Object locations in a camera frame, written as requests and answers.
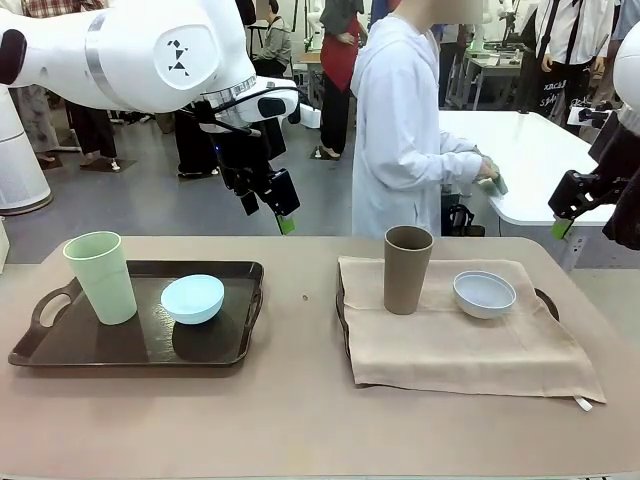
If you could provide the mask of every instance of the black pants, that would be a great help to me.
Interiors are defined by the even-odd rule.
[[[440,85],[438,87],[438,104],[440,108],[444,107],[447,101],[447,88],[451,78],[451,69],[459,48],[457,43],[443,43],[440,45]]]
[[[178,171],[186,174],[213,172],[218,166],[218,159],[209,134],[202,131],[192,115],[177,111],[175,117],[176,146],[180,157]]]
[[[513,100],[513,110],[535,111],[535,106],[540,103],[540,98],[538,89],[535,85],[531,85],[531,79],[537,78],[538,71],[542,74],[535,52],[525,48],[522,55],[522,68],[520,69],[518,88],[516,88]]]
[[[69,101],[65,101],[65,104],[71,115],[82,153],[100,152],[105,158],[116,158],[118,153],[107,112]]]
[[[341,91],[328,75],[324,75],[324,98],[322,99],[322,125],[320,138],[326,148],[342,153],[347,144],[349,125],[349,100],[351,91]]]
[[[286,65],[282,65],[279,61],[273,60],[254,60],[253,67],[256,69],[256,74],[260,77],[273,77],[282,78],[284,71],[287,69]]]
[[[571,106],[575,102],[585,101],[589,94],[590,67],[591,62],[580,65],[563,65],[554,62],[551,72],[542,73],[538,87],[538,101],[532,110],[544,117],[549,117],[564,91],[565,118],[568,119]],[[577,135],[580,127],[571,125],[567,130]]]

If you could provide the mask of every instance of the white bowl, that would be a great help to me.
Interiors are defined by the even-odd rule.
[[[504,315],[516,303],[516,291],[488,272],[463,272],[453,281],[458,306],[472,317],[488,320]]]
[[[224,285],[209,275],[176,280],[162,292],[160,303],[171,318],[184,325],[211,320],[222,308]]]

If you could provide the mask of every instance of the brown tray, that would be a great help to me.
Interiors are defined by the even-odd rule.
[[[9,363],[28,367],[229,367],[247,355],[262,307],[264,269],[255,262],[127,262],[138,313],[117,326],[100,324],[74,279],[36,305],[27,333]],[[225,287],[220,312],[196,326],[175,323],[160,305],[164,288],[177,278],[205,274]],[[45,307],[66,295],[71,303],[53,325],[41,324]]]
[[[556,319],[557,322],[560,321],[560,313],[558,312],[558,307],[551,297],[544,293],[539,288],[535,289],[537,297],[544,302],[544,304],[549,309],[551,316]],[[349,349],[349,324],[344,315],[344,283],[342,282],[342,271],[340,270],[340,265],[338,265],[338,293],[336,295],[336,311],[338,313],[338,320],[340,321],[340,325],[342,326],[342,331],[344,333],[344,348],[347,353],[347,357],[351,358],[351,350]]]

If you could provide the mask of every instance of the white lab coat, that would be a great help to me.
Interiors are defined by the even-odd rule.
[[[438,56],[431,32],[393,15],[374,25],[358,56],[354,235],[382,239],[398,225],[439,235],[441,185],[478,175],[474,144],[440,131]]]

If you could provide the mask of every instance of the brown cup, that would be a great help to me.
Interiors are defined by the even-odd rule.
[[[418,309],[433,241],[419,227],[394,227],[385,235],[384,306],[391,313],[411,315]]]

